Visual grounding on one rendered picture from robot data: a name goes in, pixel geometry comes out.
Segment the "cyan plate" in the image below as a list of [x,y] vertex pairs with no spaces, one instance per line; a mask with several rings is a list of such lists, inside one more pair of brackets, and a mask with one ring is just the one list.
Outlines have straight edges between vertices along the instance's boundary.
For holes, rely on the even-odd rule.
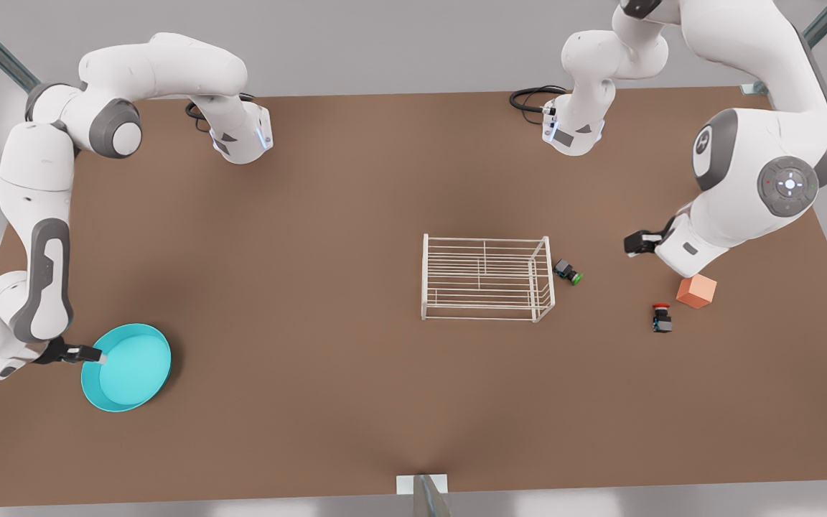
[[96,340],[94,348],[108,354],[108,360],[84,363],[80,383],[85,398],[106,412],[144,405],[161,391],[173,365],[167,338],[147,324],[113,328]]

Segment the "orange cube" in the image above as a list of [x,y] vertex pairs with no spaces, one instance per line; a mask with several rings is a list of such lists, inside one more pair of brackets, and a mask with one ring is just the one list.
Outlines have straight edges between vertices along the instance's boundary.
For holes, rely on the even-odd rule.
[[680,282],[676,300],[696,309],[711,304],[716,291],[716,281],[697,274],[683,278]]

